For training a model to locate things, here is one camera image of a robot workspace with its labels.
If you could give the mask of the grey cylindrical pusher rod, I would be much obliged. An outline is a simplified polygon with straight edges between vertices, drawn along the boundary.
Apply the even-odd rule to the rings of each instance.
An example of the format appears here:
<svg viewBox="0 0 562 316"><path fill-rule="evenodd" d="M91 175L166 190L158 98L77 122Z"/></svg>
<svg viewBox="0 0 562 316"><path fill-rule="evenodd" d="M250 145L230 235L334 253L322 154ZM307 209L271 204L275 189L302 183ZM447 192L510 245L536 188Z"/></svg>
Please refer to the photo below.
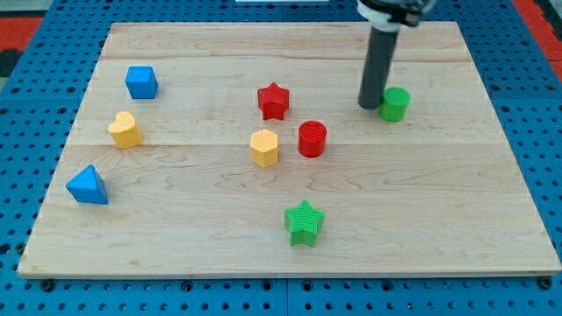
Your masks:
<svg viewBox="0 0 562 316"><path fill-rule="evenodd" d="M398 34L371 28L358 94L358 104L366 110L375 110L383 102Z"/></svg>

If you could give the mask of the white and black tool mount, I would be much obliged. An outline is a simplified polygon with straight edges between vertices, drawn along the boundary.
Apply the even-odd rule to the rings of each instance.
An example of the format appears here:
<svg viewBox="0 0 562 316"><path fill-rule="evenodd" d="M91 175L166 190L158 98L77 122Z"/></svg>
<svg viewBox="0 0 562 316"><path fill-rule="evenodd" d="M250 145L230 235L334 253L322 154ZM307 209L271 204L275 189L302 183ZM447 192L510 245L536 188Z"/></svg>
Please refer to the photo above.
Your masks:
<svg viewBox="0 0 562 316"><path fill-rule="evenodd" d="M436 0L357 0L357 12L381 32L416 27L436 6Z"/></svg>

